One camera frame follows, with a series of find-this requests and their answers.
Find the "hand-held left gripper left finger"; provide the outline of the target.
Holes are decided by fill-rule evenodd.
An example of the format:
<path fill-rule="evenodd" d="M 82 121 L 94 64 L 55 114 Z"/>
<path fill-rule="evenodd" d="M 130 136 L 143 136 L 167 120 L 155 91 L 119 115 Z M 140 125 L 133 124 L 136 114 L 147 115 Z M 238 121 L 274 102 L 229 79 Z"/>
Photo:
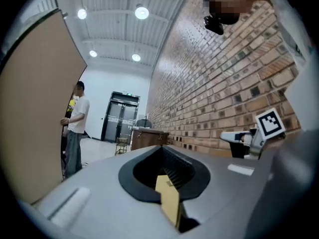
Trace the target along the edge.
<path fill-rule="evenodd" d="M 141 202 L 120 185 L 120 168 L 151 146 L 88 164 L 35 208 L 64 239 L 174 239 L 179 232 L 156 203 Z"/>

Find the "person's white printed shirt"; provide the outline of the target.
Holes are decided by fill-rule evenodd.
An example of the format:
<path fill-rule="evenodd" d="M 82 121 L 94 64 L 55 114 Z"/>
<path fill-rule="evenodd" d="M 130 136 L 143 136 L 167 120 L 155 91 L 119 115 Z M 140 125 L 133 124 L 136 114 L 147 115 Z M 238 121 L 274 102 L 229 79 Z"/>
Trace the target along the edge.
<path fill-rule="evenodd" d="M 285 91 L 303 131 L 319 129 L 319 53 L 288 0 L 270 0 L 298 75 Z"/>

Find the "small metal rack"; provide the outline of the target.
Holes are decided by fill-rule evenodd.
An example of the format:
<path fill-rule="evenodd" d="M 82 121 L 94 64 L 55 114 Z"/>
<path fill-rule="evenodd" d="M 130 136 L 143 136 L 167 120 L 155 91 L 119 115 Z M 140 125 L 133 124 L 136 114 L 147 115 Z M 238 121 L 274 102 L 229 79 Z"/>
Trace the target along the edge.
<path fill-rule="evenodd" d="M 116 140 L 115 156 L 131 151 L 131 142 L 129 138 L 118 137 Z"/>

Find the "black double door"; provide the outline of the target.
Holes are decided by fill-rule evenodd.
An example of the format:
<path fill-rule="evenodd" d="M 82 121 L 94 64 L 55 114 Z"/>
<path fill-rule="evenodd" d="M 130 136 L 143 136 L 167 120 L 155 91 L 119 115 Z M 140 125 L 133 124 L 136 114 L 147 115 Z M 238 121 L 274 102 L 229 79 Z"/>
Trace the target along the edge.
<path fill-rule="evenodd" d="M 118 137 L 131 139 L 137 120 L 139 96 L 112 92 L 101 132 L 101 141 L 115 143 Z"/>

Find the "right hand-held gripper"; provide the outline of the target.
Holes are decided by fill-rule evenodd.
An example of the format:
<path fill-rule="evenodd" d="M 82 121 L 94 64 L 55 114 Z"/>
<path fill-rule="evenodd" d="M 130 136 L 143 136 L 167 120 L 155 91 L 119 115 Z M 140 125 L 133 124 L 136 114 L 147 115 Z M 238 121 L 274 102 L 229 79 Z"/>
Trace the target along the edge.
<path fill-rule="evenodd" d="M 230 145 L 233 158 L 259 159 L 268 141 L 286 137 L 284 124 L 275 108 L 255 116 L 255 127 L 250 131 L 222 132 L 220 139 Z"/>

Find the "dark wooden cabinet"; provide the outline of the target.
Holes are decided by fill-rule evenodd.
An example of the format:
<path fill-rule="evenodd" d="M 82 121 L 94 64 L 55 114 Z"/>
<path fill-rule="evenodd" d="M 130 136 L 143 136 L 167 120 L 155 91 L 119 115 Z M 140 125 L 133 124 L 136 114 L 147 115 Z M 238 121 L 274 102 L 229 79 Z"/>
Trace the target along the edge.
<path fill-rule="evenodd" d="M 139 127 L 133 130 L 131 151 L 154 146 L 154 145 L 166 145 L 169 132 Z"/>

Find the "brown partition board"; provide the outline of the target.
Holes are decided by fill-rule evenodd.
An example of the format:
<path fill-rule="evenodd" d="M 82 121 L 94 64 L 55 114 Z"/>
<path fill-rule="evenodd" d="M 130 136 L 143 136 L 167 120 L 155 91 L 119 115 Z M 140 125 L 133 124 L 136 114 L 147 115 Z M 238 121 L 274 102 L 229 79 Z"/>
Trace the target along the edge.
<path fill-rule="evenodd" d="M 17 199 L 35 203 L 62 182 L 60 120 L 86 66 L 59 9 L 0 64 L 0 169 Z"/>

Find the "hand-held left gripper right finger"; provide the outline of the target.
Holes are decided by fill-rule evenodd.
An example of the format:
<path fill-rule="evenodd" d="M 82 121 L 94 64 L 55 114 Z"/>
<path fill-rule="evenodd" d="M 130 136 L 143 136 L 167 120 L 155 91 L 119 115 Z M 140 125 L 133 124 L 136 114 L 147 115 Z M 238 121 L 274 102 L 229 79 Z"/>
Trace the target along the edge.
<path fill-rule="evenodd" d="M 247 226 L 261 194 L 260 160 L 198 154 L 162 147 L 178 172 L 184 213 L 181 231 L 166 239 L 247 239 Z"/>

